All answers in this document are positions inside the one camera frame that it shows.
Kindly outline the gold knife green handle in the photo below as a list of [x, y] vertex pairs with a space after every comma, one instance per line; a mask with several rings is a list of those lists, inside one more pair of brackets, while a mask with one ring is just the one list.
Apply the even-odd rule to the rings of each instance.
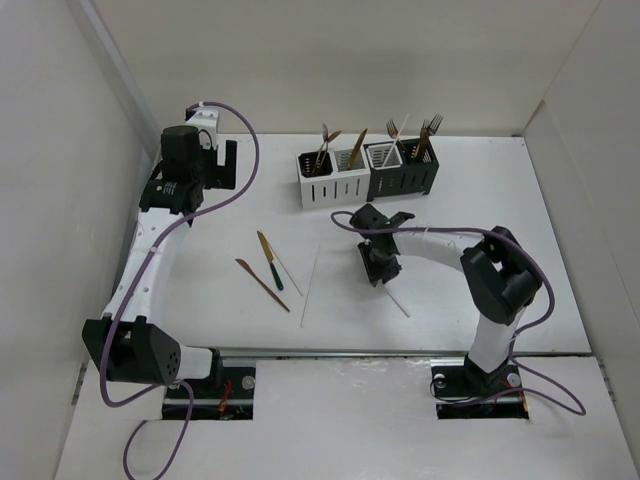
[[349, 156], [349, 160], [348, 160], [348, 164], [347, 164], [347, 169], [348, 170], [351, 170], [354, 167], [354, 165], [356, 163], [356, 160], [357, 160], [357, 157], [358, 157], [358, 154], [360, 152], [361, 146], [362, 146], [362, 144], [364, 142], [364, 139], [365, 139], [367, 133], [368, 133], [368, 129], [365, 128], [359, 134], [358, 139], [357, 139], [357, 141], [356, 141], [356, 143], [355, 143], [355, 145], [354, 145], [354, 147], [353, 147], [353, 149], [352, 149], [352, 151], [350, 153], [350, 156]]
[[278, 273], [278, 271], [276, 269], [276, 266], [275, 266], [275, 263], [274, 263], [275, 257], [274, 257], [274, 254], [273, 254], [271, 248], [270, 248], [269, 242], [266, 239], [265, 235], [261, 231], [257, 231], [257, 236], [258, 236], [260, 245], [262, 247], [263, 253], [265, 255], [265, 258], [266, 258], [266, 260], [267, 260], [267, 262], [269, 264], [269, 267], [270, 267], [270, 270], [271, 270], [271, 274], [273, 276], [276, 288], [279, 291], [283, 291], [284, 290], [284, 285], [283, 285], [282, 280], [280, 278], [280, 275], [279, 275], [279, 273]]

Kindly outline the white chopstick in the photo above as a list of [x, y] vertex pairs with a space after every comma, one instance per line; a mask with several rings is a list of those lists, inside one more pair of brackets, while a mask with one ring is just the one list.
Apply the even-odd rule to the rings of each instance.
[[291, 284], [293, 285], [295, 290], [298, 292], [298, 294], [301, 297], [304, 297], [304, 295], [305, 295], [304, 291], [300, 288], [300, 286], [298, 285], [298, 282], [296, 281], [295, 277], [290, 273], [289, 269], [287, 268], [287, 266], [285, 265], [285, 263], [282, 261], [282, 259], [278, 255], [277, 251], [275, 250], [274, 246], [271, 243], [269, 243], [269, 247], [270, 247], [275, 259], [277, 260], [277, 262], [284, 269], [284, 272], [285, 272], [286, 276], [288, 277], [289, 281], [291, 282]]
[[[400, 131], [400, 139], [401, 139], [401, 134], [403, 133], [403, 130], [404, 130], [404, 128], [405, 128], [405, 126], [406, 126], [406, 124], [407, 124], [407, 122], [409, 120], [409, 117], [410, 117], [410, 115], [407, 114], [405, 116], [404, 120], [401, 122], [400, 126], [398, 126], [396, 124], [396, 122], [394, 121], [396, 126], [398, 127], [398, 129]], [[384, 161], [382, 163], [382, 167], [383, 168], [387, 168], [387, 167], [390, 166], [390, 164], [391, 164], [391, 156], [392, 155], [395, 155], [395, 159], [397, 160], [397, 166], [400, 166], [401, 162], [402, 162], [401, 154], [400, 154], [400, 151], [398, 149], [399, 144], [395, 140], [393, 140], [393, 139], [391, 139], [391, 140], [392, 140], [391, 146], [389, 147], [389, 149], [387, 151], [387, 154], [386, 154], [386, 156], [384, 158]]]
[[406, 317], [406, 318], [411, 318], [411, 314], [409, 313], [409, 311], [405, 308], [405, 306], [398, 300], [398, 298], [396, 297], [396, 295], [388, 288], [388, 287], [384, 287], [384, 290], [386, 292], [386, 294], [389, 296], [389, 298], [392, 300], [392, 302], [397, 306], [397, 308], [402, 312], [402, 314]]
[[302, 311], [302, 316], [301, 316], [301, 320], [300, 320], [300, 324], [299, 324], [300, 329], [303, 329], [304, 325], [305, 325], [306, 314], [307, 314], [308, 305], [309, 305], [309, 302], [310, 302], [310, 299], [311, 299], [311, 295], [312, 295], [314, 276], [315, 276], [315, 272], [316, 272], [316, 268], [317, 268], [317, 264], [318, 264], [318, 259], [319, 259], [320, 253], [321, 253], [321, 248], [322, 248], [321, 244], [319, 244], [318, 248], [316, 250], [315, 257], [314, 257], [312, 270], [311, 270], [311, 276], [310, 276], [310, 279], [309, 279], [308, 290], [307, 290], [305, 303], [304, 303], [303, 311]]

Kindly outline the gold fork green handle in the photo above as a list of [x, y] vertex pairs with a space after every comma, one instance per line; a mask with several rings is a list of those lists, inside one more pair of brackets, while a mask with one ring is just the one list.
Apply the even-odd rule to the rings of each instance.
[[425, 145], [425, 140], [426, 140], [426, 130], [425, 130], [425, 123], [429, 122], [428, 119], [425, 119], [421, 128], [421, 132], [420, 132], [420, 147], [419, 150], [417, 151], [417, 156], [425, 163], [430, 163], [431, 162], [431, 156], [429, 153], [429, 147], [427, 147]]

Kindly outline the silver metal spoon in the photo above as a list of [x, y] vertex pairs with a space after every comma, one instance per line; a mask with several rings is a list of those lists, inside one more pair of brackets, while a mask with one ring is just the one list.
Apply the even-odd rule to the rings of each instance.
[[314, 169], [317, 169], [317, 165], [320, 161], [320, 157], [325, 149], [325, 147], [328, 145], [328, 139], [329, 139], [329, 130], [328, 130], [328, 126], [325, 123], [322, 123], [322, 144], [320, 146], [320, 148], [318, 149], [318, 152], [316, 154], [316, 159], [314, 161]]

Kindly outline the rose gold metal fork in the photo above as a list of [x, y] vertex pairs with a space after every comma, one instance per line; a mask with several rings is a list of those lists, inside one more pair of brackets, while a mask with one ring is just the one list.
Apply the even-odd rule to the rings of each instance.
[[405, 145], [400, 140], [400, 131], [393, 119], [390, 119], [386, 122], [386, 131], [389, 137], [395, 140], [400, 145], [400, 148], [402, 149], [402, 151], [405, 152], [406, 151]]

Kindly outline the black metal fork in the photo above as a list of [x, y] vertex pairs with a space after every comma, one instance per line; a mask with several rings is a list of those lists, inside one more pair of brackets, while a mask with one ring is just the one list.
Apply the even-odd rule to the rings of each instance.
[[427, 147], [431, 145], [431, 137], [437, 133], [443, 119], [444, 117], [441, 114], [436, 114], [429, 122], [425, 123], [425, 130], [426, 130], [425, 145]]

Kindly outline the brown wooden fork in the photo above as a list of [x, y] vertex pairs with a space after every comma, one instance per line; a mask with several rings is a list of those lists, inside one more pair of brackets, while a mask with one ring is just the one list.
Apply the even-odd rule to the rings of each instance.
[[398, 129], [398, 127], [394, 124], [394, 138], [397, 141], [397, 143], [400, 144], [402, 151], [404, 152], [405, 155], [407, 155], [407, 149], [406, 146], [404, 145], [404, 143], [402, 142], [402, 140], [400, 139], [400, 131]]

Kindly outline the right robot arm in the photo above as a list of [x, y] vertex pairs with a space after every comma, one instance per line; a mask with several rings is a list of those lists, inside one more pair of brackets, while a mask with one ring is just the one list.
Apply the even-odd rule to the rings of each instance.
[[446, 399], [496, 393], [508, 374], [508, 355], [524, 310], [543, 285], [543, 277], [511, 232], [496, 226], [487, 233], [465, 229], [407, 226], [407, 212], [387, 217], [370, 204], [349, 220], [372, 285], [387, 283], [402, 270], [397, 257], [419, 257], [464, 275], [479, 311], [472, 345], [457, 367], [432, 370], [436, 391]]

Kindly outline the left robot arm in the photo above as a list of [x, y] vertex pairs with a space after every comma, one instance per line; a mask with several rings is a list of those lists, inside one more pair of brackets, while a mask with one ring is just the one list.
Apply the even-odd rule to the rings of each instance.
[[143, 190], [119, 284], [101, 318], [83, 326], [84, 344], [109, 381], [170, 385], [189, 380], [205, 397], [223, 387], [217, 350], [185, 346], [160, 326], [164, 290], [192, 214], [206, 190], [236, 186], [236, 142], [226, 141], [219, 164], [217, 149], [201, 146], [201, 133], [188, 125], [163, 130], [161, 160]]

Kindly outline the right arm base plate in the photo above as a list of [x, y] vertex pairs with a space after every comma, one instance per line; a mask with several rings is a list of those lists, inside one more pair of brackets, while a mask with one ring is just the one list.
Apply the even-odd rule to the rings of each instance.
[[431, 375], [429, 388], [439, 420], [529, 419], [515, 365], [505, 364], [496, 375], [486, 376], [464, 364], [436, 364]]

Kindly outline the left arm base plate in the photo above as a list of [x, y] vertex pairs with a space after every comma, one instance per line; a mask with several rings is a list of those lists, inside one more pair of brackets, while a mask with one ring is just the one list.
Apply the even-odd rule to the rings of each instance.
[[[224, 365], [219, 379], [186, 379], [193, 391], [191, 420], [245, 421], [254, 414], [256, 364], [231, 362]], [[163, 420], [183, 420], [189, 407], [189, 395], [183, 387], [165, 390]]]

